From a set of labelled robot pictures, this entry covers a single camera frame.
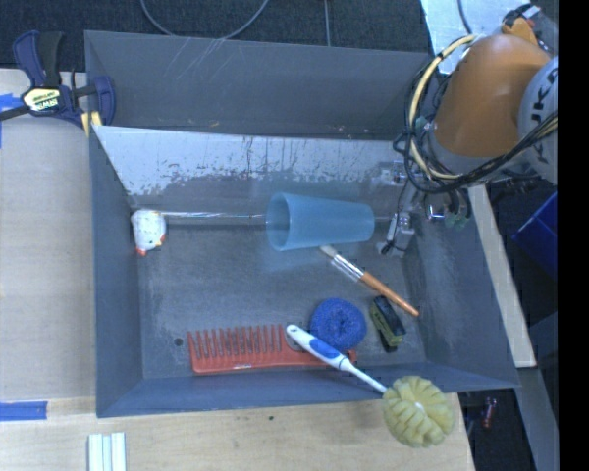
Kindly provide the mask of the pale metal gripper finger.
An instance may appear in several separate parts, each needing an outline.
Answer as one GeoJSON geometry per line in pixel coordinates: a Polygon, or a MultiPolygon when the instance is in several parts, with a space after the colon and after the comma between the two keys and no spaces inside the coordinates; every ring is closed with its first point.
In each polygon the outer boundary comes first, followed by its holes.
{"type": "Polygon", "coordinates": [[[411,218],[409,213],[400,212],[394,214],[385,240],[377,244],[378,252],[380,254],[391,254],[394,238],[399,228],[411,229],[411,218]]]}
{"type": "Polygon", "coordinates": [[[403,258],[408,253],[414,236],[415,229],[399,228],[394,238],[391,255],[403,258]]]}

